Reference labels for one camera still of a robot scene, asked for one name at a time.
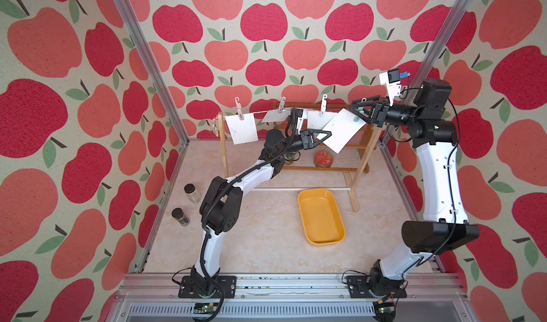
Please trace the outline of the white clothespin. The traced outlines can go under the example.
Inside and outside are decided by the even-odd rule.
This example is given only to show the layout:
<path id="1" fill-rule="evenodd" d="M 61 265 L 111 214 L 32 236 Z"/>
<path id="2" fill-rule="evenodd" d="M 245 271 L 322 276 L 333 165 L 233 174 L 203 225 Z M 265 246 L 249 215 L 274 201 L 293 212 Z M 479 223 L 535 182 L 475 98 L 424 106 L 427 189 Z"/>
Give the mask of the white clothespin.
<path id="1" fill-rule="evenodd" d="M 325 113 L 326 113 L 326 107 L 327 107 L 327 103 L 328 103 L 327 98 L 328 98 L 327 94 L 324 94 L 322 96 L 321 107 L 320 107 L 320 116 L 321 117 L 325 116 Z"/>

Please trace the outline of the teal clothespin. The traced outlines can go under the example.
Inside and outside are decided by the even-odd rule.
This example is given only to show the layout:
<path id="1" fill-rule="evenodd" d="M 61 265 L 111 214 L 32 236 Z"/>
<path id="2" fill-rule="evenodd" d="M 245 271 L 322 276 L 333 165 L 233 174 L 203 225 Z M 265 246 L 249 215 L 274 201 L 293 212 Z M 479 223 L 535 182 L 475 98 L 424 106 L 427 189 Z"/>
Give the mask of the teal clothespin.
<path id="1" fill-rule="evenodd" d="M 361 121 L 367 122 L 368 118 L 365 115 L 363 107 L 359 106 L 357 108 L 354 108 L 354 114 L 356 117 L 353 119 L 353 121 L 361 120 Z"/>

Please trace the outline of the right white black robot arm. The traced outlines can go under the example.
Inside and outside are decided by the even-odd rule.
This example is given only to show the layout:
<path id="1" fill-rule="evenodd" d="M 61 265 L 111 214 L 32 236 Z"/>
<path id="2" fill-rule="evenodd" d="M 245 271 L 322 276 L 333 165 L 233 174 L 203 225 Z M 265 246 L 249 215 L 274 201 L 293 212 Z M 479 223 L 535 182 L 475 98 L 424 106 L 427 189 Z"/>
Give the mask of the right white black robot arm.
<path id="1" fill-rule="evenodd" d="M 426 79 L 411 105 L 373 97 L 353 101 L 349 107 L 351 113 L 370 125 L 406 127 L 423 173 L 423 220 L 405 222 L 402 243 L 374 263 L 365 283 L 354 285 L 372 297 L 390 296 L 413 269 L 431 257 L 479 238 L 480 228 L 470 224 L 465 212 L 457 177 L 459 127 L 442 117 L 451 92 L 447 81 Z"/>

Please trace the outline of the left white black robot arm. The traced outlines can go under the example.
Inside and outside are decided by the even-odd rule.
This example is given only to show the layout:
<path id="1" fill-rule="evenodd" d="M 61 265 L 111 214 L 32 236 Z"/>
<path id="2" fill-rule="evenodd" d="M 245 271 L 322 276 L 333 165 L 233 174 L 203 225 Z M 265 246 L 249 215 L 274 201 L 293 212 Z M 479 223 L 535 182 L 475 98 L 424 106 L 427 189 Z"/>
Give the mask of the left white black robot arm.
<path id="1" fill-rule="evenodd" d="M 212 180 L 199 209 L 203 229 L 199 259 L 190 275 L 175 282 L 179 285 L 179 298 L 226 297 L 235 278 L 219 274 L 220 259 L 226 234 L 239 219 L 244 196 L 278 175 L 286 164 L 286 154 L 314 149 L 332 136 L 330 131 L 318 129 L 300 132 L 298 127 L 303 120 L 303 109 L 292 108 L 286 131 L 273 129 L 266 134 L 255 164 L 230 178 L 217 176 Z"/>

